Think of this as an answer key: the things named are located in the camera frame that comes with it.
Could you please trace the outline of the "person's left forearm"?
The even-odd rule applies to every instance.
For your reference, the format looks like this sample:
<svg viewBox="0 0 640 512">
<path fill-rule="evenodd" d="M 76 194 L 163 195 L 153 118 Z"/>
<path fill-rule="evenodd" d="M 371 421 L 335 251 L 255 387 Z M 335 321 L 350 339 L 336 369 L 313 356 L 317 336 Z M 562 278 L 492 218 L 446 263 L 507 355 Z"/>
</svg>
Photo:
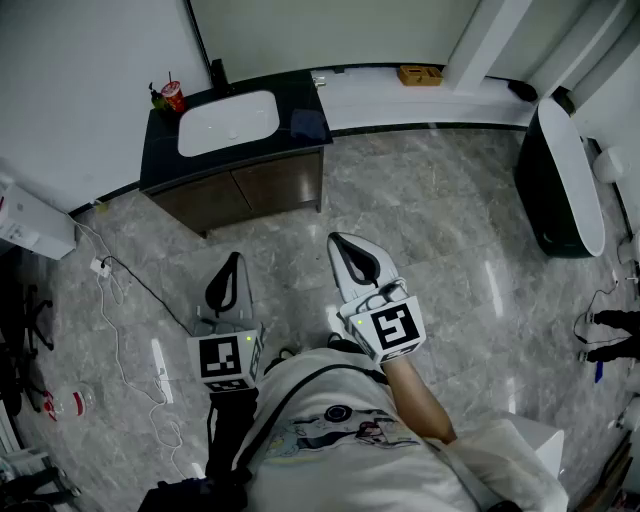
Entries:
<svg viewBox="0 0 640 512">
<path fill-rule="evenodd" d="M 250 388 L 209 395 L 207 478 L 216 479 L 232 470 L 235 457 L 253 425 L 258 394 L 257 388 Z"/>
</svg>

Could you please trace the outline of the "person's right forearm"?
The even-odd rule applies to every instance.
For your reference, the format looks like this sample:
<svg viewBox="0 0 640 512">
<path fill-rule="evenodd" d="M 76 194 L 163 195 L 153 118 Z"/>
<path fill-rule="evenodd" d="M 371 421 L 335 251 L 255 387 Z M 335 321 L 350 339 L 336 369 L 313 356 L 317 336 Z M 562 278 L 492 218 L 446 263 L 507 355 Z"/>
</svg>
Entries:
<svg viewBox="0 0 640 512">
<path fill-rule="evenodd" d="M 399 417 L 423 438 L 450 444 L 457 439 L 451 419 L 407 357 L 381 365 Z"/>
</svg>

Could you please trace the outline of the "dark bathtub with white inside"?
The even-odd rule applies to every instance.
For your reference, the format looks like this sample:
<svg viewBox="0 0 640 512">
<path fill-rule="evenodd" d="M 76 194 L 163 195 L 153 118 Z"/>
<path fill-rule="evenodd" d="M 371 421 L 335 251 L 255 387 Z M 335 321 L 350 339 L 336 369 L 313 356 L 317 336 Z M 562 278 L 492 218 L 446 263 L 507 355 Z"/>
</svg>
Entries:
<svg viewBox="0 0 640 512">
<path fill-rule="evenodd" d="M 605 226 L 592 171 L 569 114 L 551 98 L 537 105 L 514 181 L 534 236 L 549 257 L 599 257 Z"/>
</svg>

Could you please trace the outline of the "red paper cup with straw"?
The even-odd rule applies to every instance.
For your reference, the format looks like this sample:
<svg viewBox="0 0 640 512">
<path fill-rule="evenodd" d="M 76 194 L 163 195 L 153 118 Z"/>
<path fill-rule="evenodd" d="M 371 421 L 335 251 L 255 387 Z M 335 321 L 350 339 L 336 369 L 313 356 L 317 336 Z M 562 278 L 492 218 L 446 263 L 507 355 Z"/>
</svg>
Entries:
<svg viewBox="0 0 640 512">
<path fill-rule="evenodd" d="M 186 109 L 184 95 L 181 89 L 181 83 L 172 78 L 168 73 L 169 81 L 162 87 L 161 94 L 165 101 L 176 113 L 183 113 Z"/>
</svg>

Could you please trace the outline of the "black office chair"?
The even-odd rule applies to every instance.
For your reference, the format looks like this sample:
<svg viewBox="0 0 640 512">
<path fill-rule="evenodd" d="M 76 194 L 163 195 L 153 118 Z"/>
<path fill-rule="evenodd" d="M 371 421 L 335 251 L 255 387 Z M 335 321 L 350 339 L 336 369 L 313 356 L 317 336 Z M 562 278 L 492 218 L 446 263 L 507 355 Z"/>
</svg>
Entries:
<svg viewBox="0 0 640 512">
<path fill-rule="evenodd" d="M 32 409 L 40 410 L 35 398 L 46 396 L 46 390 L 31 376 L 40 342 L 52 351 L 54 343 L 38 325 L 41 313 L 53 302 L 38 299 L 35 284 L 23 284 L 18 276 L 20 252 L 14 248 L 0 255 L 0 401 L 7 414 L 17 416 L 26 398 Z"/>
</svg>

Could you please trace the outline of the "black faucet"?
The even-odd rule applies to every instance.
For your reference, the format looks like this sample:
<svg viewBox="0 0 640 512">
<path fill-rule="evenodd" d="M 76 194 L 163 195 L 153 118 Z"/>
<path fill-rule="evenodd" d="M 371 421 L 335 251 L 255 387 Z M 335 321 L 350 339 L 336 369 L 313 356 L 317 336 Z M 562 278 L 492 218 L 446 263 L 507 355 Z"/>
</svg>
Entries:
<svg viewBox="0 0 640 512">
<path fill-rule="evenodd" d="M 212 89 L 217 95 L 226 97 L 233 92 L 226 76 L 223 61 L 220 58 L 213 59 L 209 64 L 209 76 Z"/>
</svg>

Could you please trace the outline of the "dark wooden vanity cabinet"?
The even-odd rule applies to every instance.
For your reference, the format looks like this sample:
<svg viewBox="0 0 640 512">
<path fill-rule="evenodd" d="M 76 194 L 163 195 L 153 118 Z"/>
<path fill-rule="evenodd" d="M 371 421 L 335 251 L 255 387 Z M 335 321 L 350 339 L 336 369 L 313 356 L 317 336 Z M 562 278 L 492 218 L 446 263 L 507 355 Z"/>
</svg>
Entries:
<svg viewBox="0 0 640 512">
<path fill-rule="evenodd" d="M 231 173 L 233 170 L 261 162 L 316 151 L 323 156 L 324 171 L 324 149 L 332 144 L 333 140 L 310 72 L 294 71 L 242 80 L 233 83 L 232 88 L 233 92 L 226 97 L 217 95 L 213 89 L 188 96 L 186 112 L 228 97 L 266 90 L 272 92 L 276 98 L 280 118 L 277 131 L 255 142 L 227 147 L 196 157 L 183 157 L 178 152 L 178 135 L 181 117 L 186 112 L 177 120 L 168 120 L 159 113 L 151 111 L 139 178 L 139 189 L 149 199 L 150 195 L 207 176 L 222 172 Z M 325 139 L 293 138 L 290 133 L 290 121 L 294 109 L 321 112 L 325 117 Z"/>
</svg>

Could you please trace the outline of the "person's white printed shirt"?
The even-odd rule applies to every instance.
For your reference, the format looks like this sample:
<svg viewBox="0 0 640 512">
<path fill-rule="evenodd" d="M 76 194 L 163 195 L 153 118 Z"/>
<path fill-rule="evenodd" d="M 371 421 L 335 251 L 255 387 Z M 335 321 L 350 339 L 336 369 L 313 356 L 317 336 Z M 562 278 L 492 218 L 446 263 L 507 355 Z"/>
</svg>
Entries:
<svg viewBox="0 0 640 512">
<path fill-rule="evenodd" d="M 267 367 L 244 442 L 249 512 L 567 512 L 511 422 L 450 444 L 420 437 L 381 365 L 345 343 Z"/>
</svg>

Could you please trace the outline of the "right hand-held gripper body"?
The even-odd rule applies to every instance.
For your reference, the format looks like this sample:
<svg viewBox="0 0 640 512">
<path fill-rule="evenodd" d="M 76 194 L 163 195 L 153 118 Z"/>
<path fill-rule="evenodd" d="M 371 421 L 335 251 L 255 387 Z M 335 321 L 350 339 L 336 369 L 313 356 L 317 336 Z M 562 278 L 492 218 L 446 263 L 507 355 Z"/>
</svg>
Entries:
<svg viewBox="0 0 640 512">
<path fill-rule="evenodd" d="M 426 340 L 418 299 L 397 278 L 344 304 L 339 310 L 346 332 L 376 364 L 415 351 Z"/>
</svg>

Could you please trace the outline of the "clear bottle with red label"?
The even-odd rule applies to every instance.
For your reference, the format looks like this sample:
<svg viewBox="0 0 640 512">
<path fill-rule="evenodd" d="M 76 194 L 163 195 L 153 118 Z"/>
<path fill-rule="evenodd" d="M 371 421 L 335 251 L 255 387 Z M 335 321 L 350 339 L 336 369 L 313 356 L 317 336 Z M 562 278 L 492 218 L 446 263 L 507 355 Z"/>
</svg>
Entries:
<svg viewBox="0 0 640 512">
<path fill-rule="evenodd" d="M 95 405 L 93 389 L 84 382 L 65 384 L 53 392 L 46 391 L 43 407 L 54 422 L 82 418 Z"/>
</svg>

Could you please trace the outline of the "black crossbody bag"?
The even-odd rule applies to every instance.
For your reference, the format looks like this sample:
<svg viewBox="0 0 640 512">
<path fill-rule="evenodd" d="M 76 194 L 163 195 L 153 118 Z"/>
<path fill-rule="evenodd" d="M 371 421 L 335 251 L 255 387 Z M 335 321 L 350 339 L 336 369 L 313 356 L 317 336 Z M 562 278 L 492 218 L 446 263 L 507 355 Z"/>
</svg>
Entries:
<svg viewBox="0 0 640 512">
<path fill-rule="evenodd" d="M 247 507 L 244 484 L 233 479 L 161 481 L 150 489 L 138 512 L 242 512 Z"/>
</svg>

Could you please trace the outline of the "white water dispenser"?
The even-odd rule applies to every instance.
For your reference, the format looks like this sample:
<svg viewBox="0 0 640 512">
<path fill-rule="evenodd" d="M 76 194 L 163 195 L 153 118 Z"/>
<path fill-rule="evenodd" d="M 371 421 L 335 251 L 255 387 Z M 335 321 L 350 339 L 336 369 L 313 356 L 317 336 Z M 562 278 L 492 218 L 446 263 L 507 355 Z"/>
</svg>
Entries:
<svg viewBox="0 0 640 512">
<path fill-rule="evenodd" d="M 61 260 L 76 248 L 75 223 L 0 173 L 0 240 Z"/>
</svg>

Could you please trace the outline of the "white sink basin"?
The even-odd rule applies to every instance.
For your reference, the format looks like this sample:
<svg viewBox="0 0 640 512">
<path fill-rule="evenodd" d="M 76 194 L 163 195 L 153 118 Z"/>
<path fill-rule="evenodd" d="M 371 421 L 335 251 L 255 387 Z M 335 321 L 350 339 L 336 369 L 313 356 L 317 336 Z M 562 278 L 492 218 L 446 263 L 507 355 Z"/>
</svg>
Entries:
<svg viewBox="0 0 640 512">
<path fill-rule="evenodd" d="M 180 120 L 178 152 L 196 157 L 273 135 L 280 125 L 274 94 L 259 90 L 210 102 Z"/>
</svg>

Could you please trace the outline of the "wooden tissue box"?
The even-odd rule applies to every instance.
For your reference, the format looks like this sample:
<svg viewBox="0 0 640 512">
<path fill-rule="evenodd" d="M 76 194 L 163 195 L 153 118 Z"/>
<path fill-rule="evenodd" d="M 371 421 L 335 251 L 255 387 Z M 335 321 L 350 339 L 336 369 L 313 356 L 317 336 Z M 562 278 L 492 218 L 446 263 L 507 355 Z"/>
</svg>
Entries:
<svg viewBox="0 0 640 512">
<path fill-rule="evenodd" d="M 402 65 L 397 76 L 407 87 L 438 87 L 443 81 L 441 71 L 433 66 Z"/>
</svg>

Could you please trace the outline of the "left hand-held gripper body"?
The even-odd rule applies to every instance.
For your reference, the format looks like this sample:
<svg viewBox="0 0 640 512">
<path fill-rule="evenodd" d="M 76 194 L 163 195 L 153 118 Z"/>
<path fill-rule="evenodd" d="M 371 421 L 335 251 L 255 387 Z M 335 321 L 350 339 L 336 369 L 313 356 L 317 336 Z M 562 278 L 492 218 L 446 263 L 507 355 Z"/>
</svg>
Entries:
<svg viewBox="0 0 640 512">
<path fill-rule="evenodd" d="M 211 393 L 244 391 L 256 387 L 264 350 L 263 325 L 201 319 L 187 348 L 195 379 Z"/>
</svg>

